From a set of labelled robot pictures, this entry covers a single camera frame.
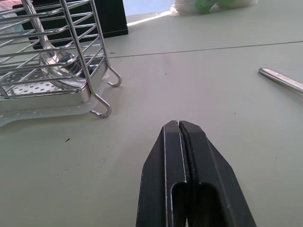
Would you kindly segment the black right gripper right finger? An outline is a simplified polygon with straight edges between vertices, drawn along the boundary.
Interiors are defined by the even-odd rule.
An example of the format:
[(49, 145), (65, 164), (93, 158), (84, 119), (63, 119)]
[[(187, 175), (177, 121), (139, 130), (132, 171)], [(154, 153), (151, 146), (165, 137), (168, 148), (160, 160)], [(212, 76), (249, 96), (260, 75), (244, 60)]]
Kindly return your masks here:
[(230, 164), (200, 126), (180, 121), (190, 174), (187, 221), (190, 227), (254, 227)]

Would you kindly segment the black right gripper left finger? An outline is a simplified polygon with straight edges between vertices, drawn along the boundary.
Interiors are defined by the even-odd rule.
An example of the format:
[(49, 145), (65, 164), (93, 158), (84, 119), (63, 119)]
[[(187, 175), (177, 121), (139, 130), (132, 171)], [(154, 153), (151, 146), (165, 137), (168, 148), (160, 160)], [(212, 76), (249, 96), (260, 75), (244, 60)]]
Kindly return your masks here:
[(184, 227), (189, 170), (177, 121), (165, 124), (144, 162), (136, 226)]

